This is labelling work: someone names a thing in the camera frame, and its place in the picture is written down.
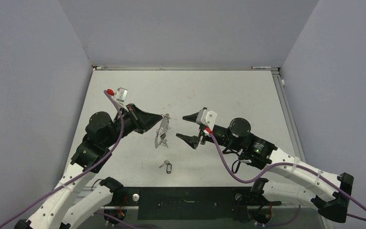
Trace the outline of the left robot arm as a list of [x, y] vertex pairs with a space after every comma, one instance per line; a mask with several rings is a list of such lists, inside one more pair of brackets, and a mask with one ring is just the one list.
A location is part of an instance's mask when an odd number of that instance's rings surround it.
[[104, 205], [121, 203], [123, 185], [111, 177], [78, 203], [75, 199], [101, 170], [121, 138], [131, 132], [143, 134], [162, 119], [162, 115], [144, 112], [134, 104], [121, 109], [114, 119], [103, 111], [94, 113], [54, 193], [28, 219], [19, 220], [15, 228], [75, 229]]

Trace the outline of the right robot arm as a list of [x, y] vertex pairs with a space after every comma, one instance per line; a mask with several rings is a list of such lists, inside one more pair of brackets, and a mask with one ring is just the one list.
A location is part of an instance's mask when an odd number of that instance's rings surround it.
[[206, 108], [183, 116], [182, 119], [199, 125], [198, 136], [176, 136], [196, 149], [206, 142], [215, 143], [220, 156], [228, 150], [237, 151], [241, 163], [264, 172], [278, 174], [295, 183], [288, 186], [267, 179], [253, 178], [254, 187], [250, 198], [256, 204], [265, 201], [296, 201], [315, 208], [324, 218], [345, 223], [354, 177], [348, 173], [333, 174], [313, 167], [300, 158], [291, 156], [273, 143], [251, 133], [251, 124], [237, 117], [227, 127], [215, 124], [217, 113]]

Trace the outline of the key with grey tag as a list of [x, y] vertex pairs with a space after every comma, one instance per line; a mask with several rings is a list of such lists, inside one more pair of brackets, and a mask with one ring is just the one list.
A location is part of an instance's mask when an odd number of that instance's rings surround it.
[[171, 174], [172, 173], [172, 164], [170, 163], [169, 160], [164, 160], [164, 162], [159, 166], [159, 168], [163, 168], [165, 167], [166, 169], [166, 173], [167, 174]]

